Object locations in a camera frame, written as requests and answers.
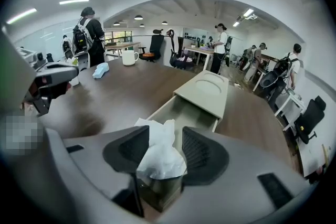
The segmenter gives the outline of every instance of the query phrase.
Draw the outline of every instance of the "black pants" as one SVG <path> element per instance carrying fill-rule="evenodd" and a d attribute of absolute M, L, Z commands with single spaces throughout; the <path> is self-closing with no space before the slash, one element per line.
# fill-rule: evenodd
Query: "black pants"
<path fill-rule="evenodd" d="M 219 69 L 221 68 L 222 60 L 224 60 L 224 55 L 225 54 L 214 53 L 214 59 L 212 61 L 212 65 L 210 69 L 212 73 L 218 74 Z"/>
<path fill-rule="evenodd" d="M 100 41 L 94 41 L 92 48 L 89 49 L 90 54 L 90 67 L 99 65 L 102 62 L 105 62 L 104 59 L 104 49 Z"/>
<path fill-rule="evenodd" d="M 239 68 L 240 71 L 243 70 L 243 68 L 246 65 L 247 61 L 248 61 L 248 58 L 244 56 L 244 58 L 243 58 L 243 60 L 241 61 L 241 64 L 240 64 L 240 68 Z"/>
<path fill-rule="evenodd" d="M 266 98 L 275 88 L 272 97 L 268 100 L 268 104 L 273 109 L 273 111 L 276 111 L 275 101 L 277 100 L 278 96 L 281 94 L 281 92 L 284 90 L 285 87 L 286 83 L 283 81 L 283 78 L 278 78 L 276 83 L 272 84 L 267 88 L 264 88 L 263 91 L 258 96 L 261 98 Z"/>

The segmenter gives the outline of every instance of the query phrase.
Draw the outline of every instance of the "white desk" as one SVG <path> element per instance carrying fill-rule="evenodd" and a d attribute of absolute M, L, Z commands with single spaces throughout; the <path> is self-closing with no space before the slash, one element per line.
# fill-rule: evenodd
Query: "white desk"
<path fill-rule="evenodd" d="M 266 75 L 266 72 L 265 72 L 265 70 L 264 69 L 262 69 L 262 68 L 260 68 L 260 67 L 258 67 L 258 69 L 257 69 L 261 74 L 260 74 L 260 78 L 258 79 L 258 82 L 257 82 L 257 84 L 254 86 L 254 88 L 253 88 L 253 92 L 257 89 L 257 87 L 258 87 L 258 85 L 259 85 L 259 83 L 260 83 L 260 81 L 261 81 L 261 79 L 262 79 L 262 77 L 264 76 L 264 75 Z"/>
<path fill-rule="evenodd" d="M 288 89 L 288 94 L 289 95 L 288 95 L 287 99 L 285 100 L 285 102 L 282 104 L 282 106 L 274 114 L 275 116 L 277 116 L 284 109 L 284 107 L 289 102 L 289 100 L 292 100 L 301 109 L 298 116 L 300 115 L 300 113 L 302 111 L 305 111 L 307 109 L 304 102 L 298 99 L 298 96 L 295 94 L 295 92 L 292 89 Z M 285 128 L 283 128 L 283 131 L 286 131 L 287 129 L 289 129 L 291 127 L 292 123 L 298 118 L 298 116 L 294 117 L 293 120 L 291 120 L 291 122 L 289 122 L 288 125 Z"/>
<path fill-rule="evenodd" d="M 189 51 L 193 51 L 193 52 L 198 52 L 198 57 L 197 57 L 197 62 L 196 62 L 196 65 L 198 65 L 198 62 L 199 62 L 199 56 L 201 54 L 205 54 L 206 55 L 206 59 L 205 59 L 205 64 L 204 64 L 204 68 L 203 70 L 206 70 L 206 67 L 209 63 L 209 59 L 210 59 L 210 56 L 214 54 L 214 51 L 213 50 L 204 50 L 204 49 L 199 49 L 199 48 L 192 48 L 192 47 L 184 47 L 185 50 L 189 50 Z"/>

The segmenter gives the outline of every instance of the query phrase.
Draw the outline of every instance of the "pendant light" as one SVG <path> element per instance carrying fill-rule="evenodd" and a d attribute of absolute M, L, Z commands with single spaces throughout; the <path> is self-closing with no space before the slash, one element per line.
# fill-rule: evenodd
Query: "pendant light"
<path fill-rule="evenodd" d="M 136 17 L 134 18 L 134 20 L 143 20 L 141 15 L 136 15 Z"/>

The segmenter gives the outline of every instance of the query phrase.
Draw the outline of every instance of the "chair headrest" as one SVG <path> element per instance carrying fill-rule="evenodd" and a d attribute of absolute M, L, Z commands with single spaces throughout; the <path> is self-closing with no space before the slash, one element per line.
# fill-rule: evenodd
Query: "chair headrest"
<path fill-rule="evenodd" d="M 325 108 L 327 107 L 326 103 L 322 100 L 322 98 L 319 95 L 315 98 L 315 103 L 322 111 L 324 111 Z"/>
<path fill-rule="evenodd" d="M 154 29 L 153 34 L 160 35 L 162 31 L 163 31 L 163 29 L 161 29 L 161 30 Z"/>

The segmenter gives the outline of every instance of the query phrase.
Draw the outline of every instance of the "window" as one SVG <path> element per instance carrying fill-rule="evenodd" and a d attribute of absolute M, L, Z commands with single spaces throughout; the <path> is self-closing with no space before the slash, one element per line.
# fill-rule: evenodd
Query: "window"
<path fill-rule="evenodd" d="M 105 33 L 106 43 L 111 42 L 132 42 L 132 31 L 113 31 Z"/>

